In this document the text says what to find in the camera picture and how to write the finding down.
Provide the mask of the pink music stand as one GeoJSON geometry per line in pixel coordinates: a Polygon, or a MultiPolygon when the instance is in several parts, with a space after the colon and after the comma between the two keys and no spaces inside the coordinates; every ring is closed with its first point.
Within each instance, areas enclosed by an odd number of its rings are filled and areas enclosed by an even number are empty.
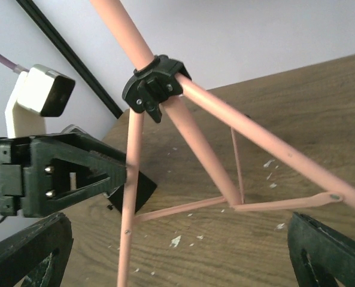
{"type": "Polygon", "coordinates": [[[343,202],[355,209],[355,188],[310,158],[294,149],[265,128],[240,113],[223,100],[195,84],[183,63],[150,50],[135,23],[120,1],[93,1],[93,7],[114,35],[135,69],[123,89],[122,98],[129,105],[126,165],[117,285],[128,284],[133,226],[164,216],[227,202],[237,212],[284,210],[323,206],[343,202]],[[186,97],[230,127],[231,134],[241,134],[266,152],[318,185],[322,192],[311,197],[246,204],[242,185],[235,185],[219,158],[200,131],[182,101],[186,97]],[[220,190],[220,196],[137,215],[135,200],[138,188],[144,117],[159,123],[168,114],[186,144],[220,190]]]}

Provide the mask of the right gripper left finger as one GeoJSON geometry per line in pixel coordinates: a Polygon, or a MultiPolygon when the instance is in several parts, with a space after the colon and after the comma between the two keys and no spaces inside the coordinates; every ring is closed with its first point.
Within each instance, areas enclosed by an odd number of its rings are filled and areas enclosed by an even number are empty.
{"type": "Polygon", "coordinates": [[[73,245],[71,221],[54,213],[0,242],[0,286],[60,286],[73,245]]]}

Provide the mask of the black metronome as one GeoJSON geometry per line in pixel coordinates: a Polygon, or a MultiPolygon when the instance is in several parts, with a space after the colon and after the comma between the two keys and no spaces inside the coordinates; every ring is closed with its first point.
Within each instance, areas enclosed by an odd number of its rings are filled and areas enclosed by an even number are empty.
{"type": "MultiPolygon", "coordinates": [[[[135,202],[135,213],[137,213],[150,199],[154,191],[157,188],[157,184],[152,181],[147,175],[139,171],[138,174],[138,186],[136,190],[136,202],[135,202]]],[[[104,196],[109,201],[107,205],[108,210],[117,210],[122,214],[123,206],[123,193],[124,185],[121,185],[109,193],[104,193],[104,196]]]]}

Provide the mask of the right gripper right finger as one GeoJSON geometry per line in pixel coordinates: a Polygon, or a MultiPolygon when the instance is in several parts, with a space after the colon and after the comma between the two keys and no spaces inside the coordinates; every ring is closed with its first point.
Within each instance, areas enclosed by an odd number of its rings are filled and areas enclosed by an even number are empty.
{"type": "Polygon", "coordinates": [[[287,245],[299,286],[355,286],[355,240],[295,212],[287,245]]]}

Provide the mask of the clear metronome cover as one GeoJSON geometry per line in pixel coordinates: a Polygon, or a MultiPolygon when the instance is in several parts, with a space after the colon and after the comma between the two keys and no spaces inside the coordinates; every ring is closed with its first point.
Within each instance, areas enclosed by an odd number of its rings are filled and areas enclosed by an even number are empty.
{"type": "Polygon", "coordinates": [[[87,135],[87,132],[84,131],[82,128],[76,126],[75,124],[70,124],[68,126],[66,126],[61,133],[65,134],[65,133],[82,133],[87,135]]]}

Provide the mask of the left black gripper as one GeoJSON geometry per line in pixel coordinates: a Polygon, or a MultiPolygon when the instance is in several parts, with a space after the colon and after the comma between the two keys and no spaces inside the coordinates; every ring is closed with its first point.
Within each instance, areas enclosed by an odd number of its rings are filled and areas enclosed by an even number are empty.
{"type": "Polygon", "coordinates": [[[0,215],[42,218],[122,186],[125,158],[80,133],[0,138],[0,215]]]}

